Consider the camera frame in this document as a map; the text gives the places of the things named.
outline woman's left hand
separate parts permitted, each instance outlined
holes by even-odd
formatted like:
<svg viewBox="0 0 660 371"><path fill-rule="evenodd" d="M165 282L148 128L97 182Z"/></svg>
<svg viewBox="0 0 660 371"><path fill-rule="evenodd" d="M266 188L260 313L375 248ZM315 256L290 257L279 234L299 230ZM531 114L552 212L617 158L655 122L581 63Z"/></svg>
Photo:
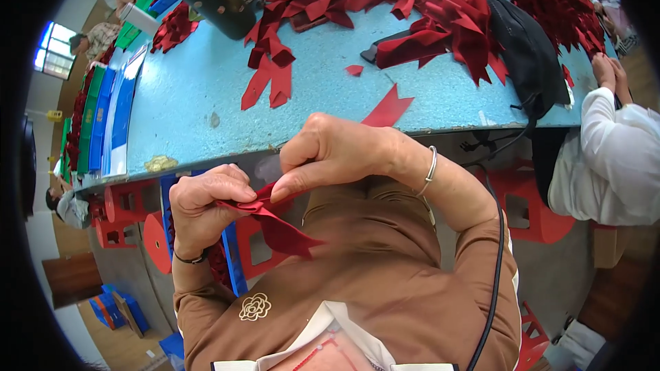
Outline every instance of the woman's left hand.
<svg viewBox="0 0 660 371"><path fill-rule="evenodd" d="M184 260L199 257L218 242L222 230L244 215L214 204L217 200L251 202L257 194L235 164L220 165L197 177L181 177L169 190L174 218L174 251Z"/></svg>

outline blue table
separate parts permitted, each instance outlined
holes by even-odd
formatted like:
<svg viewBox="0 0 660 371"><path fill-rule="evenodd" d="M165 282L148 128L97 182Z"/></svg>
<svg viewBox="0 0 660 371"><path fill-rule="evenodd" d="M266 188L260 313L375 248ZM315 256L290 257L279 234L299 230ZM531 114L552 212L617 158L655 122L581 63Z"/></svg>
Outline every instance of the blue table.
<svg viewBox="0 0 660 371"><path fill-rule="evenodd" d="M524 113L510 107L519 103L513 85L507 78L503 86L490 67L493 84L481 81L477 87L453 54L436 56L421 70L417 62L380 70L362 60L360 52L374 41L407 29L420 17L413 11L399 21L391 9L382 4L368 13L351 13L355 29L326 23L298 34L284 23L278 36L296 61L292 99L276 109L268 105L268 86L255 106L240 110L255 72L247 65L253 44L243 47L243 40L228 39L206 21L168 53L148 54L129 122L128 178L148 177L144 163L155 155L174 158L178 169L194 169L202 162L272 149L295 135L312 112L360 121L393 82L400 97L415 97L395 125L410 135L525 126ZM129 50L148 40L141 34ZM555 105L538 126L579 126L582 100L596 88L584 50L563 48L559 62L573 78L575 105L571 111ZM352 64L364 66L361 77L344 70Z"/></svg>

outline yellow object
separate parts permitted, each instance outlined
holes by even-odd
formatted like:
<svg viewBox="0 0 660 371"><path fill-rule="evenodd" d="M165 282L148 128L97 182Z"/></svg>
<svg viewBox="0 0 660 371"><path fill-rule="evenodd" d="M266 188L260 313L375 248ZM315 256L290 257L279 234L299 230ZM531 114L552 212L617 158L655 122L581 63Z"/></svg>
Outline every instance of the yellow object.
<svg viewBox="0 0 660 371"><path fill-rule="evenodd" d="M51 122L60 122L62 120L62 111L48 111L45 117Z"/></svg>

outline hand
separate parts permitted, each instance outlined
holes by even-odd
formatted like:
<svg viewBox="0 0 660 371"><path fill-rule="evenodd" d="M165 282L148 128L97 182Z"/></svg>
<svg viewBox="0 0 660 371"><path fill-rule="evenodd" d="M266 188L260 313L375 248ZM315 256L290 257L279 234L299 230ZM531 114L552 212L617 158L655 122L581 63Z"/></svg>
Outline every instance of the hand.
<svg viewBox="0 0 660 371"><path fill-rule="evenodd" d="M609 58L609 60L612 64L612 69L615 71L616 96L618 96L619 101L621 101L623 104L633 103L630 90L628 89L628 75L626 75L626 71L623 70L621 62L619 62L616 58Z"/></svg>
<svg viewBox="0 0 660 371"><path fill-rule="evenodd" d="M280 152L284 175L273 187L271 202L317 186L386 175L396 134L403 137L392 128L372 128L318 112L309 115Z"/></svg>
<svg viewBox="0 0 660 371"><path fill-rule="evenodd" d="M593 59L591 59L591 68L593 69L593 75L596 77L598 86L606 87L614 93L616 77L615 70L610 63L609 58L603 53L597 53L594 55Z"/></svg>
<svg viewBox="0 0 660 371"><path fill-rule="evenodd" d="M218 207L215 200L251 202L256 199L250 179L236 165L220 165L197 177L181 177L169 190L174 218L174 251L194 259L220 239L222 230L247 214Z"/></svg>

